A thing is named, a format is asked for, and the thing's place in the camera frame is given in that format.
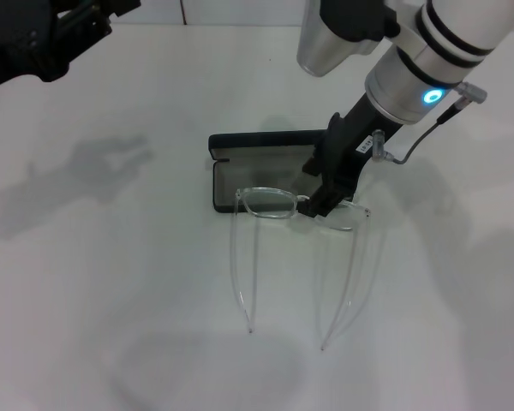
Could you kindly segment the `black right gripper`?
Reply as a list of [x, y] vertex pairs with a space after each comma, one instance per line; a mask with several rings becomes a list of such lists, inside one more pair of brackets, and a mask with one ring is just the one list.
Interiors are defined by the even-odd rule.
[[314, 146], [313, 156], [303, 171], [320, 176], [322, 185], [314, 193], [314, 202], [306, 195], [298, 196], [298, 212], [306, 217], [326, 217], [357, 189], [360, 174], [372, 156], [362, 148], [364, 140], [379, 130], [390, 139], [402, 127], [379, 113], [367, 95], [362, 95], [346, 116], [336, 113]]

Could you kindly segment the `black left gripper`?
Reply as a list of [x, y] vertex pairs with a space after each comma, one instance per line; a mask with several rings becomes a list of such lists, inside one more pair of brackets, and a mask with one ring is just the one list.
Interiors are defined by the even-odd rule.
[[[0, 85], [23, 75], [43, 82], [63, 77], [73, 60], [111, 34], [108, 17], [140, 6], [141, 0], [0, 1]], [[104, 15], [70, 22], [59, 16], [82, 7]]]

